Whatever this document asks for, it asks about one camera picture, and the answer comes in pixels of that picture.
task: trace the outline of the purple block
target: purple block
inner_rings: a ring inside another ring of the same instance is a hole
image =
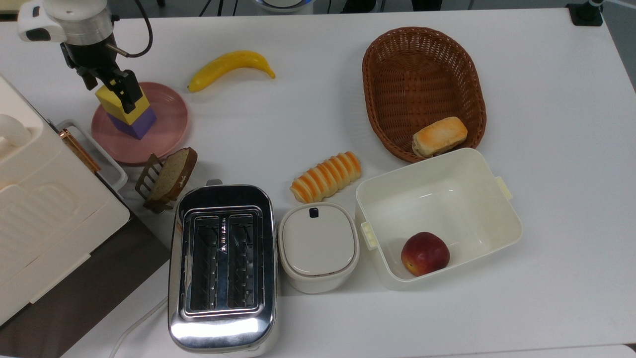
[[[131,125],[128,125],[117,119],[116,117],[113,117],[112,115],[110,115],[110,113],[106,113],[106,115],[108,115],[108,118],[111,119],[111,122],[114,124],[115,128],[138,140],[143,138],[146,133],[148,133],[150,127],[152,127],[157,120],[152,107],[148,107],[147,110],[143,111],[143,113],[141,113],[139,117],[135,119],[135,122],[133,122]]]

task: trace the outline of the wicker basket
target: wicker basket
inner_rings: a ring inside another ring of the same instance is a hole
[[[486,128],[486,107],[470,56],[447,35],[401,27],[371,43],[363,59],[366,109],[373,131],[396,157],[418,162],[413,135],[446,117],[461,119],[468,135],[455,147],[476,148]]]

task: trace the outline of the nectarine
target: nectarine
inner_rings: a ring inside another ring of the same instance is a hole
[[[413,235],[402,248],[402,263],[415,276],[426,275],[448,265],[448,247],[435,234],[422,232]]]

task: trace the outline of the bun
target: bun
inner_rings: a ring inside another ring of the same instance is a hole
[[[362,167],[352,152],[339,153],[294,179],[289,190],[301,203],[316,203],[360,178]]]
[[[467,134],[459,118],[444,118],[413,135],[413,153],[421,158],[442,154],[463,143]]]

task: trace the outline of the black stand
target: black stand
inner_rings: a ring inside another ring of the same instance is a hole
[[[584,4],[568,4],[570,18],[576,26],[601,26],[603,17],[601,16],[602,6],[591,5],[590,2]]]

